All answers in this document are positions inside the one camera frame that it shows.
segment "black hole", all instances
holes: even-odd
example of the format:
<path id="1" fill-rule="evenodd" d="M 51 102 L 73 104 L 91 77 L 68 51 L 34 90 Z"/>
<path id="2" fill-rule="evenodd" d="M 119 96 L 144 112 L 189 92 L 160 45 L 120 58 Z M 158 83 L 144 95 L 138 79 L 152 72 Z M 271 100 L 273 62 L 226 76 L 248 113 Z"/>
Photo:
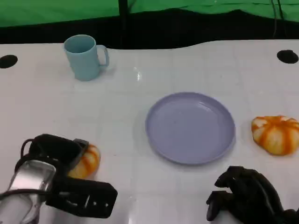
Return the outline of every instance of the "black hole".
<path id="1" fill-rule="evenodd" d="M 7 69 L 9 67 L 14 66 L 18 61 L 17 56 L 14 55 L 5 55 L 0 57 L 0 68 Z"/>
<path id="2" fill-rule="evenodd" d="M 295 64 L 299 60 L 298 55 L 292 50 L 281 50 L 277 53 L 277 57 L 280 61 L 287 64 Z"/>

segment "green backdrop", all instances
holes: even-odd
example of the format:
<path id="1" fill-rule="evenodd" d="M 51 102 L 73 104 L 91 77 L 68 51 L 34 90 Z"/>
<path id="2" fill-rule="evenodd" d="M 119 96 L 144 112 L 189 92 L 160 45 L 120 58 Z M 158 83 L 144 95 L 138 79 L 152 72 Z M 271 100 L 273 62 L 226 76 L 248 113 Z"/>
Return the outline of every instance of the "green backdrop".
<path id="1" fill-rule="evenodd" d="M 169 8 L 219 14 L 240 9 L 273 18 L 270 0 L 129 0 L 131 13 Z M 282 0 L 286 20 L 299 21 L 299 0 Z M 0 27 L 118 15 L 118 0 L 0 0 Z"/>

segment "orange and white pumpkin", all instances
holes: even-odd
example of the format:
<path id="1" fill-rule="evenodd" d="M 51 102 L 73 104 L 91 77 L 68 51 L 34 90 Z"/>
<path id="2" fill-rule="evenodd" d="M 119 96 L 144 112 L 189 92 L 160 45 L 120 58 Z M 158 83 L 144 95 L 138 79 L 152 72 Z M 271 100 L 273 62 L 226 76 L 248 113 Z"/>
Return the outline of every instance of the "orange and white pumpkin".
<path id="1" fill-rule="evenodd" d="M 275 155 L 293 153 L 299 146 L 299 123 L 285 116 L 256 117 L 252 120 L 253 140 Z"/>
<path id="2" fill-rule="evenodd" d="M 100 164 L 100 152 L 94 145 L 89 144 L 87 151 L 81 157 L 79 163 L 69 172 L 69 176 L 77 179 L 85 179 L 93 174 Z"/>

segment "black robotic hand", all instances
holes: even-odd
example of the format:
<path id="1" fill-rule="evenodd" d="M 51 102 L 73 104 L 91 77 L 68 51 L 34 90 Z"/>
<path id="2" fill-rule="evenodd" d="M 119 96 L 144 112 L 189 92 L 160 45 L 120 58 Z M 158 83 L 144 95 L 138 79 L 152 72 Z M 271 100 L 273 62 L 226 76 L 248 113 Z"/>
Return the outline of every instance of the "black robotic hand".
<path id="1" fill-rule="evenodd" d="M 284 210 L 272 184 L 253 169 L 229 167 L 215 186 L 230 188 L 232 193 L 211 193 L 206 202 L 208 221 L 227 210 L 244 224 L 299 224 L 299 210 Z"/>

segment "table surface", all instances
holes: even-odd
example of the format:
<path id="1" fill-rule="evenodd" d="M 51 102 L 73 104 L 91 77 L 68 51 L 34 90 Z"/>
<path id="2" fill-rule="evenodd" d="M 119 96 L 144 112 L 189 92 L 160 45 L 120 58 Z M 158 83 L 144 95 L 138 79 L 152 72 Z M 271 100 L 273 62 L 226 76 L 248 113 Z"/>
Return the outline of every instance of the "table surface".
<path id="1" fill-rule="evenodd" d="M 18 63 L 0 70 L 0 190 L 6 190 L 27 138 L 51 133 L 96 144 L 96 180 L 119 192 L 109 219 L 77 218 L 43 206 L 42 224 L 205 224 L 206 199 L 229 165 L 263 173 L 285 209 L 299 207 L 299 154 L 270 156 L 252 140 L 255 116 L 299 119 L 299 63 L 285 64 L 282 49 L 299 53 L 299 41 L 221 41 L 182 49 L 109 49 L 110 67 L 90 82 L 74 79 L 61 44 L 0 45 Z M 160 98 L 180 91 L 212 96 L 232 113 L 233 150 L 195 167 L 173 164 L 153 152 L 144 121 Z M 226 213 L 217 224 L 236 223 Z"/>

